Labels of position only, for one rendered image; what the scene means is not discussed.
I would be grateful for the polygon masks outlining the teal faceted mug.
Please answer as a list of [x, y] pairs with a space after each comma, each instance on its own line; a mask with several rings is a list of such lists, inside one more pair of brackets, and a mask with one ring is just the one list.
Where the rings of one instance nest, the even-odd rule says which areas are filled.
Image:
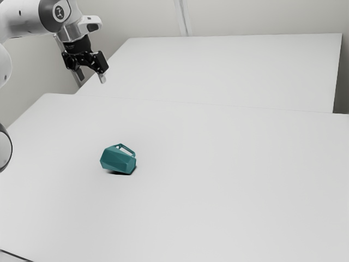
[[123, 144], [104, 149], [100, 164], [103, 169], [130, 175], [136, 168], [136, 153]]

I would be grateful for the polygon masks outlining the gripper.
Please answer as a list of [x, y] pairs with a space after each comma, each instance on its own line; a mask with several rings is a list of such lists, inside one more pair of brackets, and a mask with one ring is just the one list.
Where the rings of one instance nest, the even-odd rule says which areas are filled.
[[80, 81], [83, 81], [85, 76], [75, 55], [87, 53], [88, 67], [97, 73], [101, 84], [106, 82], [106, 71], [109, 69], [109, 65], [102, 51], [92, 52], [88, 35], [74, 42], [64, 42], [63, 46], [62, 57], [65, 66], [74, 72]]

